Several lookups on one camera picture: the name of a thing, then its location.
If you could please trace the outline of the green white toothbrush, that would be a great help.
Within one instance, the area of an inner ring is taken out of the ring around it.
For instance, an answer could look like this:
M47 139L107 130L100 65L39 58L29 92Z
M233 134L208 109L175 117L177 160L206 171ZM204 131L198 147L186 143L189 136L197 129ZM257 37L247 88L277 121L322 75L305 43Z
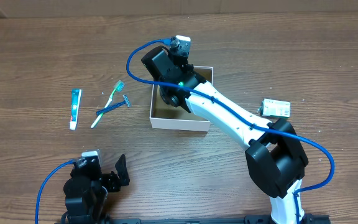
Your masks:
M124 85L125 85L124 82L122 82L121 80L117 81L117 83L115 84L114 89L113 89L113 91L111 92L111 94L110 94L110 96L109 96L109 99L108 99L108 101L106 102L104 108L107 108L107 107L112 103L112 101L113 101L113 96L114 96L115 92L117 92L117 91L118 91L118 92L122 91L122 90L124 89ZM96 127L96 125L99 123L99 121L101 120L102 117L103 117L103 114L102 114L102 113L97 116L97 118L94 120L94 122L93 122L92 125L91 125L91 129L93 129L93 128Z

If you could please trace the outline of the green white soap packet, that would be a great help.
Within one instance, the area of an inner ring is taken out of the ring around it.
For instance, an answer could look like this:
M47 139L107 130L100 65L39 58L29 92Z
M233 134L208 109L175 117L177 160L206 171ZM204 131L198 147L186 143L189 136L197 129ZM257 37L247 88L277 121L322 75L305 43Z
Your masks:
M259 107L259 115L287 119L290 117L290 107L291 103L288 101L265 98Z

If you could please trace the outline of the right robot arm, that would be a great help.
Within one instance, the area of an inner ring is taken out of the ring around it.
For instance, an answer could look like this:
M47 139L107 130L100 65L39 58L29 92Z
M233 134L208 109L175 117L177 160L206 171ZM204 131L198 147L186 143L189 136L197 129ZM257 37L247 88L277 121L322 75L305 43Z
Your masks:
M251 179L270 198L271 221L303 221L305 212L297 193L308 158L288 121L271 122L241 108L197 73L186 55L173 49L159 45L141 62L152 79L138 82L158 86L166 104L212 122L245 150Z

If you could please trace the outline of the blue disposable razor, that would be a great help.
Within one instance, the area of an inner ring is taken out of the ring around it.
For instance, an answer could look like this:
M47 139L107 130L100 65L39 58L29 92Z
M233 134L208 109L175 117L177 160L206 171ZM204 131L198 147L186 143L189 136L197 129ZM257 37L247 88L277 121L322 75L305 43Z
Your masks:
M96 114L99 116L99 115L101 115L101 114L105 114L105 113L108 113L108 112L110 112L110 111L112 111L112 110L115 110L116 108L119 108L119 107L121 107L121 106L123 106L123 105L126 105L128 108L130 108L130 107L131 107L131 103L130 103L130 101L129 101L128 96L127 96L127 95L123 95L123 99L124 99L124 100L123 100L122 102L115 103L115 104L113 104L113 105L109 105L109 106L107 106L107 107L105 107L105 108L103 108L103 109L97 111Z

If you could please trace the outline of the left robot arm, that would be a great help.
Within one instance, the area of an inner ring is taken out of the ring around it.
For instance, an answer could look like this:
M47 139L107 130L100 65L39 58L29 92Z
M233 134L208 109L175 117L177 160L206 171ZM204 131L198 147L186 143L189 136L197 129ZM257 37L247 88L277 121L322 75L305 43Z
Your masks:
M103 210L108 193L121 189L118 175L102 173L98 156L83 156L75 161L70 176L63 187L67 210L60 224L111 224Z

